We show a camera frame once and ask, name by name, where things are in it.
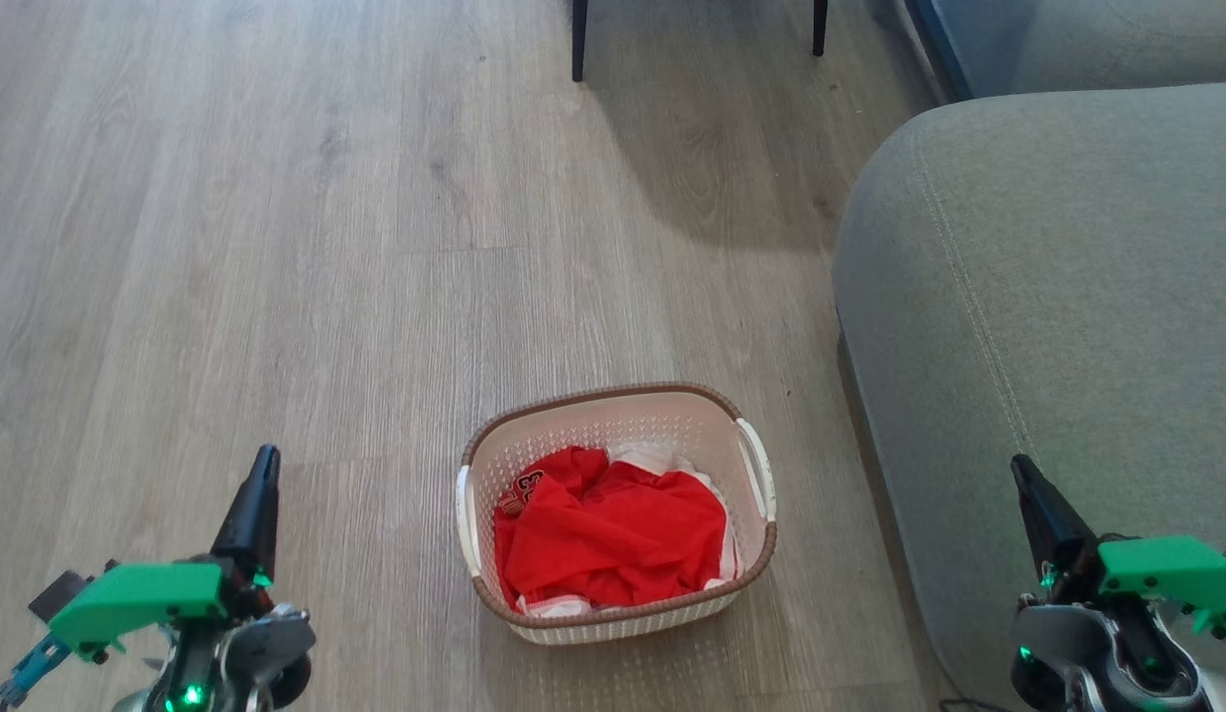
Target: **red cloth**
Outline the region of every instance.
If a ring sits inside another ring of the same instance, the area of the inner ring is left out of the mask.
[[[609,466],[603,450],[569,447],[525,468],[499,500],[495,561],[512,608],[522,594],[641,605],[720,576],[726,527],[723,506],[690,474],[658,478]]]

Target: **black cable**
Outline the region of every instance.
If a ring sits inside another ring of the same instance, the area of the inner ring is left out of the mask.
[[[970,700],[967,697],[958,697],[955,700],[939,700],[938,712],[951,712],[951,707],[956,705],[969,705],[973,707],[973,712],[1009,712],[1007,708],[993,706],[989,702],[978,702],[978,700]]]

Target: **green bracket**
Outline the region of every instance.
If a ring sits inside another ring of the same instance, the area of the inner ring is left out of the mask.
[[[1101,594],[1137,593],[1193,609],[1194,632],[1226,637],[1226,556],[1190,536],[1108,540]]]
[[[121,564],[92,581],[49,621],[49,630],[83,659],[120,636],[179,618],[218,618],[222,567],[210,562]]]

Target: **wooden floor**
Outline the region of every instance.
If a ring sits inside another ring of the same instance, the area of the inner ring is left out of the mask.
[[[931,96],[888,9],[835,0],[813,59],[809,5],[596,0],[571,85],[564,0],[0,0],[0,680],[40,587],[206,549],[275,441],[297,708],[928,710],[830,259]],[[459,555],[465,441],[658,379],[759,425],[767,576],[684,630],[520,643]],[[110,708],[145,653],[25,708]]]

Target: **blue connector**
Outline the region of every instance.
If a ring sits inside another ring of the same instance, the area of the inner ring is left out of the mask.
[[[11,679],[0,684],[0,700],[11,707],[20,707],[28,697],[29,690],[49,672],[60,667],[71,653],[72,650],[67,643],[55,634],[43,637],[43,641],[12,668]]]

